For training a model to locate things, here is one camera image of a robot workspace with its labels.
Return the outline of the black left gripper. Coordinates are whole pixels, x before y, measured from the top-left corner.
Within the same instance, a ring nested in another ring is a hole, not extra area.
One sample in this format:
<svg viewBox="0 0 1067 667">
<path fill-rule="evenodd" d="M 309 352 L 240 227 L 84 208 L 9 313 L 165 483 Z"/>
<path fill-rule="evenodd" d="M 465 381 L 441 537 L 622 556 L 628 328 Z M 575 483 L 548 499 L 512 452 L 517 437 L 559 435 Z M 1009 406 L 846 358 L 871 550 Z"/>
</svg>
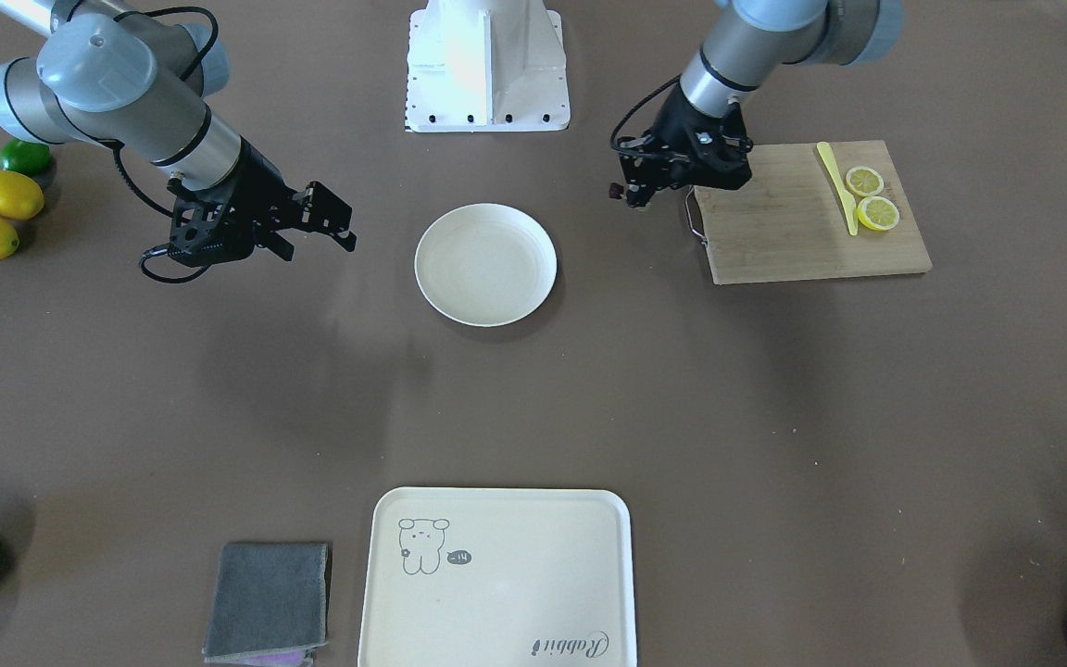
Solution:
<svg viewBox="0 0 1067 667">
<path fill-rule="evenodd" d="M 664 189 L 685 186 L 737 190 L 752 178 L 749 138 L 740 104 L 708 117 L 671 88 L 655 122 L 643 134 L 619 134 L 617 153 L 630 208 L 646 208 Z"/>
</svg>

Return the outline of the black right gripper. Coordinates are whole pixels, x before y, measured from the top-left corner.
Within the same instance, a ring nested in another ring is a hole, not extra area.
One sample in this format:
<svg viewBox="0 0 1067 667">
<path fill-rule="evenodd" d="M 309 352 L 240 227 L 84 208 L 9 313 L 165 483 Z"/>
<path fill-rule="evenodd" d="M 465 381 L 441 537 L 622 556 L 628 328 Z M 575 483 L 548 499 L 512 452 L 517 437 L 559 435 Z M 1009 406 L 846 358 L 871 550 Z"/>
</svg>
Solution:
<svg viewBox="0 0 1067 667">
<path fill-rule="evenodd" d="M 220 184 L 191 190 L 182 178 L 172 178 L 168 190 L 175 195 L 168 254 L 190 269 L 245 260 L 258 247 L 291 263 L 294 245 L 284 233 L 322 235 L 345 252 L 357 245 L 352 208 L 339 195 L 318 181 L 292 189 L 251 144 L 242 144 Z"/>
</svg>

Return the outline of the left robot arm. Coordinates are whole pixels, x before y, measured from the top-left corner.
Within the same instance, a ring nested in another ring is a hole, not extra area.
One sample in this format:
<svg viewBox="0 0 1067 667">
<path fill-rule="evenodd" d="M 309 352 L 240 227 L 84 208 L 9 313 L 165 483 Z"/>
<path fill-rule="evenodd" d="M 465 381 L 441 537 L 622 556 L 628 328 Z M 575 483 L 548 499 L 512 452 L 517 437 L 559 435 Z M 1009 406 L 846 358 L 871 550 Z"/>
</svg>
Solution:
<svg viewBox="0 0 1067 667">
<path fill-rule="evenodd" d="M 609 197 L 643 208 L 686 186 L 733 191 L 752 178 L 744 104 L 779 65 L 857 65 L 898 41 L 899 1 L 724 1 L 685 69 L 658 88 L 665 101 L 647 131 L 614 128 L 621 182 Z"/>
</svg>

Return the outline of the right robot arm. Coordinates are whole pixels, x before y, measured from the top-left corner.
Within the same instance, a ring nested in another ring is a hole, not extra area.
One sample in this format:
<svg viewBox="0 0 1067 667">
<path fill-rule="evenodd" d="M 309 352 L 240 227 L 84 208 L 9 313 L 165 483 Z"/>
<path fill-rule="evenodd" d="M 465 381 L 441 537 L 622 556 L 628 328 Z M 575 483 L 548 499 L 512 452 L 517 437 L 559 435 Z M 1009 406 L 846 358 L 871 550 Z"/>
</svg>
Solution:
<svg viewBox="0 0 1067 667">
<path fill-rule="evenodd" d="M 0 65 L 0 127 L 50 146 L 84 141 L 130 148 L 160 169 L 174 195 L 166 257 L 200 277 L 264 248 L 291 260 L 283 231 L 323 233 L 356 248 L 352 208 L 321 182 L 296 190 L 214 113 L 230 64 L 219 23 L 162 22 L 162 11 L 123 1 L 0 1 L 0 13 L 39 33 L 37 57 Z"/>
</svg>

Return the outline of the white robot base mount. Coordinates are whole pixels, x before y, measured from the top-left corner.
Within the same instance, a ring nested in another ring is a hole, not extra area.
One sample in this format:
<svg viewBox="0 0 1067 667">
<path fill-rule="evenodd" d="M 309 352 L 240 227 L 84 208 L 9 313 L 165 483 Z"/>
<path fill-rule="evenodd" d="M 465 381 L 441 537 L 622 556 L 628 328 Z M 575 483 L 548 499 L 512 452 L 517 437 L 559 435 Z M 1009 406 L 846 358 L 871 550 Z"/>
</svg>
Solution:
<svg viewBox="0 0 1067 667">
<path fill-rule="evenodd" d="M 562 17 L 542 1 L 428 1 L 409 17 L 408 132 L 555 132 L 571 101 Z"/>
</svg>

